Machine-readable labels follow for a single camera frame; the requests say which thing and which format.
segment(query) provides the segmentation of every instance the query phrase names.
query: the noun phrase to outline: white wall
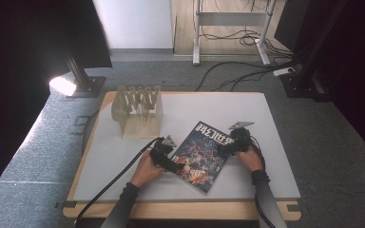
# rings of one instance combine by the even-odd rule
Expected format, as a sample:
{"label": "white wall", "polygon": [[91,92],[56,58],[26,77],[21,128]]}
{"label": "white wall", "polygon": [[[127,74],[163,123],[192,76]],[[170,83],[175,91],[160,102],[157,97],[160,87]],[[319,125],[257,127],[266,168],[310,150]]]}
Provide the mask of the white wall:
{"label": "white wall", "polygon": [[170,0],[93,0],[109,48],[173,48]]}

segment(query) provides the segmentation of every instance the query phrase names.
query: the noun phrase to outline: white metal stand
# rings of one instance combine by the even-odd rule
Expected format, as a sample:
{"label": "white metal stand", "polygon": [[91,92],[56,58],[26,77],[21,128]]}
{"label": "white metal stand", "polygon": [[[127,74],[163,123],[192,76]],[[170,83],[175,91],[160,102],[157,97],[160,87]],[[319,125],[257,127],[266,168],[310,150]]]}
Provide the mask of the white metal stand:
{"label": "white metal stand", "polygon": [[256,39],[260,58],[265,65],[269,65],[269,59],[264,49],[264,41],[269,23],[273,15],[276,0],[269,3],[266,12],[201,12],[201,0],[197,0],[195,40],[193,52],[193,64],[200,64],[200,26],[250,26],[263,27],[259,39]]}

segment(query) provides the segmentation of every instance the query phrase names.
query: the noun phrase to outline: sleeve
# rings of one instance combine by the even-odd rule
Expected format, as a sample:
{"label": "sleeve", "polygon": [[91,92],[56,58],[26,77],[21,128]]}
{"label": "sleeve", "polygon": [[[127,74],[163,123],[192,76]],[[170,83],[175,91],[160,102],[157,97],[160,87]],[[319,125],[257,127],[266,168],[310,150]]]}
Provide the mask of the sleeve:
{"label": "sleeve", "polygon": [[269,177],[266,172],[264,170],[253,171],[251,178],[253,185],[256,187],[257,209],[259,210],[259,215],[262,217],[262,221],[259,222],[259,227],[287,227],[278,208],[278,204],[275,201],[274,194],[269,187]]}
{"label": "sleeve", "polygon": [[109,213],[102,228],[125,228],[140,188],[128,182],[115,207]]}

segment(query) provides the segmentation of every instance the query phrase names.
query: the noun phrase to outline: magazine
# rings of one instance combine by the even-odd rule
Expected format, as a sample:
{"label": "magazine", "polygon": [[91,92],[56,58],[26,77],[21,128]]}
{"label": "magazine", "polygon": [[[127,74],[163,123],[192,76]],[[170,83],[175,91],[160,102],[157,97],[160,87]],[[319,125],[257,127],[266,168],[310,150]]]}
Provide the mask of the magazine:
{"label": "magazine", "polygon": [[171,157],[173,162],[184,164],[176,175],[207,194],[229,157],[219,153],[218,145],[232,141],[227,134],[198,122]]}

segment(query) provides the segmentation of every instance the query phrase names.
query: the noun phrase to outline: person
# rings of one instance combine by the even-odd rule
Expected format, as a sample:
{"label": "person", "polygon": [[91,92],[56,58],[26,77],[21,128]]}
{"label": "person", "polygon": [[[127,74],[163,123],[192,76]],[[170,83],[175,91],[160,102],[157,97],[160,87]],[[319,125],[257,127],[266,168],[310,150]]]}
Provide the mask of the person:
{"label": "person", "polygon": [[[112,209],[102,228],[124,228],[128,222],[129,214],[132,210],[135,199],[138,197],[141,187],[157,179],[163,168],[154,165],[149,150],[146,150],[139,161],[139,164],[131,180],[126,184],[123,193],[120,196],[115,207]],[[263,214],[273,224],[269,227],[286,227],[281,216],[275,198],[269,188],[269,178],[257,152],[251,146],[245,152],[236,152],[244,166],[251,172],[253,184],[256,186],[256,194],[259,198],[259,204]]]}

